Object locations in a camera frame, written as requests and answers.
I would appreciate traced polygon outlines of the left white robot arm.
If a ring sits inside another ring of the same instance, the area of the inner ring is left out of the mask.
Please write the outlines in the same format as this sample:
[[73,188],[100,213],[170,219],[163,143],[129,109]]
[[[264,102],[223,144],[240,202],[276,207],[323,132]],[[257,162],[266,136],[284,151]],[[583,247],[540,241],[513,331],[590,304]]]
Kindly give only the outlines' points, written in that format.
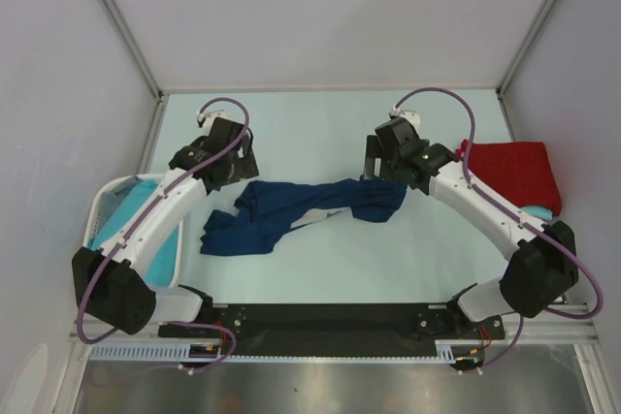
[[212,191],[257,176],[247,124],[220,111],[198,119],[205,135],[184,146],[137,212],[96,249],[72,259],[80,317],[92,316],[116,331],[136,334],[150,323],[180,322],[191,334],[214,324],[212,298],[194,288],[147,284],[155,255],[186,214]]

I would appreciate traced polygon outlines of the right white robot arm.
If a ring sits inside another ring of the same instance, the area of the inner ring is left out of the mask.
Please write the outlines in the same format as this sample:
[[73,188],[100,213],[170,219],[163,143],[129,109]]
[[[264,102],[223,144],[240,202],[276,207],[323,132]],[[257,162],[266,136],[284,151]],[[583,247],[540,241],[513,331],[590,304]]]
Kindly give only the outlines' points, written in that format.
[[507,260],[503,275],[454,298],[457,307],[447,313],[448,328],[470,337],[495,315],[538,316],[577,283],[578,267],[569,225],[527,214],[464,169],[454,152],[420,138],[403,117],[391,118],[366,139],[364,178],[404,184],[451,207]]

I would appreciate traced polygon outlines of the navy blue t shirt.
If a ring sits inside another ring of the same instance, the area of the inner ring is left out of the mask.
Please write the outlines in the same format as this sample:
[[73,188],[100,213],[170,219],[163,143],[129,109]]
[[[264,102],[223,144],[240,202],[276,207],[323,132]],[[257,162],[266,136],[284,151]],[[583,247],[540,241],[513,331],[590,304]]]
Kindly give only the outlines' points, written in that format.
[[406,194],[404,184],[377,177],[315,185],[252,181],[235,201],[235,214],[212,212],[204,226],[200,253],[218,257],[269,254],[283,236],[347,211],[358,220],[385,223],[401,208]]

